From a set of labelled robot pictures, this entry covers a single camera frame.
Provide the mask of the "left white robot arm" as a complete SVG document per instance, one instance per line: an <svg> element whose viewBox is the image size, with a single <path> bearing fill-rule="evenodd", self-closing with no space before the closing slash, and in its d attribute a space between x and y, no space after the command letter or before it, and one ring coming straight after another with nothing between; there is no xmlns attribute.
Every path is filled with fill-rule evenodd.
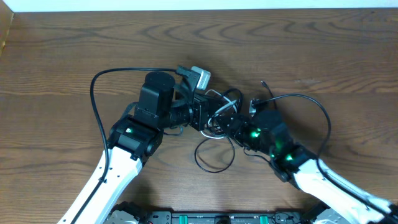
<svg viewBox="0 0 398 224"><path fill-rule="evenodd" d="M165 129L190 125L201 131L208 109L196 90L205 90L211 73L199 67L144 68L139 101L131 103L105 135L95 96L91 104L104 151L89 181L60 223L103 223L116 201L162 143Z"/></svg>

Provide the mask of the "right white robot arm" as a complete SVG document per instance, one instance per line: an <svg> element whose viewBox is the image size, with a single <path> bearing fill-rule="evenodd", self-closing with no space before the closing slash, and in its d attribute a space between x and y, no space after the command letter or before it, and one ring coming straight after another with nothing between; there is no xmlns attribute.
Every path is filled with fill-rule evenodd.
<svg viewBox="0 0 398 224"><path fill-rule="evenodd" d="M215 121L240 146L267 154L269 166L281 181L318 198L349 223L397 223L397 205L342 178L295 142L277 110L252 117L222 115Z"/></svg>

